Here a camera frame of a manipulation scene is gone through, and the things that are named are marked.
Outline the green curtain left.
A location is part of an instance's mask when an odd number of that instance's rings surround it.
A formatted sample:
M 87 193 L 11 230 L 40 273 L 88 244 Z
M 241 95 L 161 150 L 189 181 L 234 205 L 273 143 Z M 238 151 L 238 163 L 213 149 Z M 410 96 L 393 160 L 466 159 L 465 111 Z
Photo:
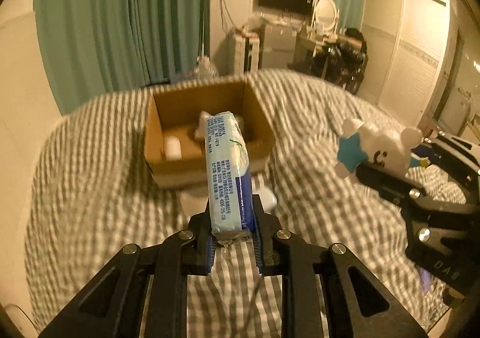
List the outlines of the green curtain left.
M 41 58 L 60 113 L 162 83 L 208 52 L 209 0 L 33 0 Z

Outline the grey mini fridge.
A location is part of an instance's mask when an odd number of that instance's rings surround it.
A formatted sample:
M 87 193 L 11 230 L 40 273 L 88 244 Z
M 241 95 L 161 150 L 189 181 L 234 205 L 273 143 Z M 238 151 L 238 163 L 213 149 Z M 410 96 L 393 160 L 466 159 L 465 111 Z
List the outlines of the grey mini fridge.
M 287 69 L 294 59 L 296 39 L 293 27 L 264 22 L 260 29 L 259 67 Z

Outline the blue white tissue pack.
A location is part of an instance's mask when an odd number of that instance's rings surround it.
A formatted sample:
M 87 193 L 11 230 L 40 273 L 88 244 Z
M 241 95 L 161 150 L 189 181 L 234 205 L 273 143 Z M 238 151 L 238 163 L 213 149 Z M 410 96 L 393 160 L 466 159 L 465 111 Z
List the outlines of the blue white tissue pack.
M 250 161 L 233 113 L 207 118 L 205 153 L 211 233 L 224 243 L 249 236 L 255 227 Z

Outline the grey checked bed cover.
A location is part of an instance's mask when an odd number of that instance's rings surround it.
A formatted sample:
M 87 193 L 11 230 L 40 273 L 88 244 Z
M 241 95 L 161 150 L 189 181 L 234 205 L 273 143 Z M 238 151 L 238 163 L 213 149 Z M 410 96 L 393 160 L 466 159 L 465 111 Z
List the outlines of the grey checked bed cover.
M 405 255 L 404 220 L 377 192 L 335 175 L 338 138 L 354 117 L 401 130 L 394 118 L 324 80 L 268 69 L 244 77 L 274 133 L 267 169 L 252 179 L 277 197 L 281 225 L 313 245 L 341 242 L 425 329 L 446 312 L 444 285 L 425 288 Z M 175 191 L 160 189 L 143 154 L 148 89 L 92 99 L 47 139 L 32 181 L 25 265 L 38 330 L 124 246 L 149 247 L 185 228 Z M 281 280 L 262 278 L 251 242 L 216 251 L 188 283 L 191 337 L 277 337 Z

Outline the white small bottle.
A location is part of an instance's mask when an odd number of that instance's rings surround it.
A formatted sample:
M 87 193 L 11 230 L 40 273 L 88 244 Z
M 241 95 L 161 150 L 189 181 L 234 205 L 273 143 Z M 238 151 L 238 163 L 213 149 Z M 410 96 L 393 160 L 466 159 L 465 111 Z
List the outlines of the white small bottle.
M 167 161 L 179 161 L 182 159 L 182 146 L 179 138 L 176 136 L 166 136 L 163 144 Z

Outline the black bag pile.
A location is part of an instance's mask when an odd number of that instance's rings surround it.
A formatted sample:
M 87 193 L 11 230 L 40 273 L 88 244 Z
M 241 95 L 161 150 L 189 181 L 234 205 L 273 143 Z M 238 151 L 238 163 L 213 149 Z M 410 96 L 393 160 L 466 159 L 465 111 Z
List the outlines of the black bag pile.
M 346 28 L 335 42 L 326 43 L 323 51 L 323 79 L 356 95 L 365 78 L 368 63 L 364 35 L 356 28 Z

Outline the wooden vanity desk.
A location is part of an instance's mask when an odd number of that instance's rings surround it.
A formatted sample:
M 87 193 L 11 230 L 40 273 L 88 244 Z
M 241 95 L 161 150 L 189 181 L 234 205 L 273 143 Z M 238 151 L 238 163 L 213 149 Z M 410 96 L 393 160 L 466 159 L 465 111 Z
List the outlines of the wooden vanity desk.
M 296 35 L 293 64 L 310 60 L 316 55 L 326 55 L 327 48 L 340 42 L 340 35 L 310 35 L 303 27 Z

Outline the clear water jug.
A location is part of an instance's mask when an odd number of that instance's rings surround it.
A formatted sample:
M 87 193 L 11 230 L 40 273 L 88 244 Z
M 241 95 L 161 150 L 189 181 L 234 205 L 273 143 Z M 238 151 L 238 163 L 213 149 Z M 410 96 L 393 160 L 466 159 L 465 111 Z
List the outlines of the clear water jug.
M 201 52 L 197 57 L 196 66 L 193 69 L 193 77 L 196 79 L 215 78 L 219 75 L 216 66 L 210 57 L 205 54 L 205 46 L 202 45 Z

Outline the white suitcase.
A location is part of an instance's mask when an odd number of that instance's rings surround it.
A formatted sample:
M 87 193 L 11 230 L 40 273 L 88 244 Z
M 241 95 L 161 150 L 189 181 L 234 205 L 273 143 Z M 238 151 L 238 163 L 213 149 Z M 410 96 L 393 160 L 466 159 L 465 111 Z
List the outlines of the white suitcase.
M 255 73 L 260 62 L 260 37 L 233 33 L 229 37 L 229 73 Z

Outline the white wardrobe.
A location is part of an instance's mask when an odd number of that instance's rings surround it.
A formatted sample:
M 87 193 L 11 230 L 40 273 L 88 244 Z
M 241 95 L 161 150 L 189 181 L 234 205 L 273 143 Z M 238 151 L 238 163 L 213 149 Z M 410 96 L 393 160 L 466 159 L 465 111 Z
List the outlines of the white wardrobe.
M 449 0 L 364 0 L 368 62 L 359 97 L 418 125 L 439 80 L 450 23 Z

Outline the brown cardboard box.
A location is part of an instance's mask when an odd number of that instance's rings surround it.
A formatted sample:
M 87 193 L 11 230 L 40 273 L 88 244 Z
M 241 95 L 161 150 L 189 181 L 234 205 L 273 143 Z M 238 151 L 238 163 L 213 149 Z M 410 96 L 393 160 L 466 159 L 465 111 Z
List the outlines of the brown cardboard box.
M 145 120 L 144 157 L 162 189 L 208 181 L 221 148 L 240 170 L 263 171 L 273 132 L 264 101 L 245 81 L 197 81 L 151 95 Z

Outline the white oval vanity mirror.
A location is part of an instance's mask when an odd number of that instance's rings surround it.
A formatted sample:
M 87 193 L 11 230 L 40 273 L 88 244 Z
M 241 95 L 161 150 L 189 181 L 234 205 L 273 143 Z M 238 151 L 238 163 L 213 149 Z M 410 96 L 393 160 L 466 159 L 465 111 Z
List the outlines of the white oval vanity mirror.
M 339 19 L 339 9 L 334 0 L 318 0 L 312 14 L 312 27 L 320 32 L 327 33 L 335 30 Z

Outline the white bear plush toy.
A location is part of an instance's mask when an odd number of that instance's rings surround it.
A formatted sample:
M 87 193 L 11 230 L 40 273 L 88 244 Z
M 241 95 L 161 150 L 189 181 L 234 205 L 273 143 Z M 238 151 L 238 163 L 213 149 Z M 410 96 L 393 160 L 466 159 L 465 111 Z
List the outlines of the white bear plush toy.
M 348 118 L 343 122 L 335 173 L 352 178 L 359 164 L 368 162 L 404 176 L 412 167 L 428 167 L 431 161 L 413 152 L 422 142 L 422 133 L 414 127 L 400 132 L 379 129 L 371 122 Z

